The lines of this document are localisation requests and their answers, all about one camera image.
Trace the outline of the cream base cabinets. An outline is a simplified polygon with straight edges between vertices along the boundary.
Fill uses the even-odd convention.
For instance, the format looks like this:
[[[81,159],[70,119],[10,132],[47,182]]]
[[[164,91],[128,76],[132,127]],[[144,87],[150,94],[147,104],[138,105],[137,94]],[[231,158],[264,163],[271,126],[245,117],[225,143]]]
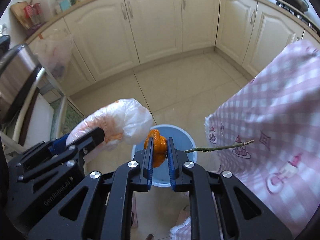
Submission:
[[[292,42],[319,45],[319,36],[276,0],[86,0],[34,34],[32,50],[54,29],[73,35],[62,81],[67,95],[190,51],[215,47],[255,75]]]

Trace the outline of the white plastic bag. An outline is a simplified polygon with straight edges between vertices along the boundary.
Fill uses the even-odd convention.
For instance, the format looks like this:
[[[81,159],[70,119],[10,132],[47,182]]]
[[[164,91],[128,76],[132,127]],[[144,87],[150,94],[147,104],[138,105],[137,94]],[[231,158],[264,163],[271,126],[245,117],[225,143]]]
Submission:
[[[69,134],[66,145],[86,135],[95,128],[103,130],[103,142],[97,152],[111,151],[119,143],[135,145],[146,138],[153,124],[150,111],[136,99],[119,99],[100,108],[80,122]]]

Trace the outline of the gas stove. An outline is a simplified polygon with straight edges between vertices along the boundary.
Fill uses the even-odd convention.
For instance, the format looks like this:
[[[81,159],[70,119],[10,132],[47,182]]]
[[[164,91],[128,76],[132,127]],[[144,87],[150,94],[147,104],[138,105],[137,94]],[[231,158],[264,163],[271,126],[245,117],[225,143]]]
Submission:
[[[276,0],[276,5],[287,10],[292,15],[294,15],[296,18],[300,19],[302,22],[304,22],[313,32],[315,32],[319,36],[319,27],[311,20],[308,16],[306,16],[303,12],[296,9],[295,7],[291,6],[290,4],[282,1],[282,0]]]

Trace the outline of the glass jar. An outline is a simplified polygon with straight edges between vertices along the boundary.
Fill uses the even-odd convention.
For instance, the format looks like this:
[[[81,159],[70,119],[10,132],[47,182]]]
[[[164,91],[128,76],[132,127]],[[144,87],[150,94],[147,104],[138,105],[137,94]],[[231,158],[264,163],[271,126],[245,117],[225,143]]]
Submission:
[[[71,0],[55,0],[55,12],[59,14],[72,6]]]

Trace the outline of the wooden cutting board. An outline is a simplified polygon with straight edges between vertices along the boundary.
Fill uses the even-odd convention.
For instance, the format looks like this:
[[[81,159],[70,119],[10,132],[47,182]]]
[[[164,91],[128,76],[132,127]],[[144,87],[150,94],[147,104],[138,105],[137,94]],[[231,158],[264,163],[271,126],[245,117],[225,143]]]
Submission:
[[[18,22],[24,27],[24,29],[29,30],[31,29],[34,25],[31,21],[30,18],[27,18],[25,14],[25,7],[28,5],[26,1],[23,2],[17,2],[15,4],[12,4],[10,6],[11,12],[14,14]]]

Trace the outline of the pink checkered tablecloth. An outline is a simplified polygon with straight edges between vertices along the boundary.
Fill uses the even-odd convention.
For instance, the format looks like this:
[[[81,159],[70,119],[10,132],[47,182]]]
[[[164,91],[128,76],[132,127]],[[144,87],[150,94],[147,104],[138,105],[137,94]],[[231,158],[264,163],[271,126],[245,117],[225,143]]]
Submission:
[[[291,231],[319,239],[319,49],[299,40],[204,120],[210,147]]]

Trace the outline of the stainless steel appliance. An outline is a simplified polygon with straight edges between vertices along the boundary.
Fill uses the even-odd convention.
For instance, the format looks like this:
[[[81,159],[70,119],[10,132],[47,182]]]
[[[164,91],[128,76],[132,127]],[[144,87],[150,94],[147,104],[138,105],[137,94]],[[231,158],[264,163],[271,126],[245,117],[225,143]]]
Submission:
[[[20,111],[42,66],[27,44],[1,36],[1,129]]]

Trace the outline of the hanging plastic bag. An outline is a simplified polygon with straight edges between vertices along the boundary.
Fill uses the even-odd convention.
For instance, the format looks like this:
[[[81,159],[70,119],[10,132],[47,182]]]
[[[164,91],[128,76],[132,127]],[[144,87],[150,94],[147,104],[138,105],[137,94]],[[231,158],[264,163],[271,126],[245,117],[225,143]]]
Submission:
[[[34,54],[40,64],[59,82],[67,74],[72,57],[73,35],[54,29],[53,33],[35,43]]]

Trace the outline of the orange peel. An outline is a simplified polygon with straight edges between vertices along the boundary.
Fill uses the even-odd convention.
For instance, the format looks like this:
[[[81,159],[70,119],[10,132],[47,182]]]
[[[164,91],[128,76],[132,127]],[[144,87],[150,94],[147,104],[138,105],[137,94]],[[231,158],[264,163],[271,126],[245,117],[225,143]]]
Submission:
[[[157,129],[152,129],[145,142],[144,148],[148,146],[149,139],[153,139],[153,168],[160,167],[167,158],[167,139]]]

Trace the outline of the green twig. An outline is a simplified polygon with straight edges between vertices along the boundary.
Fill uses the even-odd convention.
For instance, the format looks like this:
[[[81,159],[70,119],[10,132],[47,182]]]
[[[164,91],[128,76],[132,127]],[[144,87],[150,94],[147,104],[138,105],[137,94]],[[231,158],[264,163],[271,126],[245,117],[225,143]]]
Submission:
[[[237,148],[237,147],[242,147],[242,146],[247,146],[250,145],[254,142],[254,140],[249,140],[246,142],[238,142],[234,145],[229,145],[229,146],[219,146],[219,147],[214,147],[214,148],[209,148],[209,147],[197,147],[197,148],[193,148],[193,149],[189,149],[189,150],[185,150],[185,153],[191,153],[191,152],[205,152],[205,153],[209,153],[209,152],[213,152],[213,151],[220,151],[220,150],[227,150],[227,149],[233,149],[233,148]]]

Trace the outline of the blue trash bin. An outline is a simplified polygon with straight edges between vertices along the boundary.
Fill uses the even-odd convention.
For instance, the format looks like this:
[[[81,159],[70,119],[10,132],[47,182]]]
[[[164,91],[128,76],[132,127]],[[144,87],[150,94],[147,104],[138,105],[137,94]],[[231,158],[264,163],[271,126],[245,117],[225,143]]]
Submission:
[[[171,187],[181,192],[184,185],[190,184],[192,178],[183,173],[186,162],[197,162],[197,152],[189,152],[196,147],[192,137],[183,129],[169,124],[152,126],[159,131],[168,142],[169,156],[159,167],[153,169],[152,185],[155,187]]]

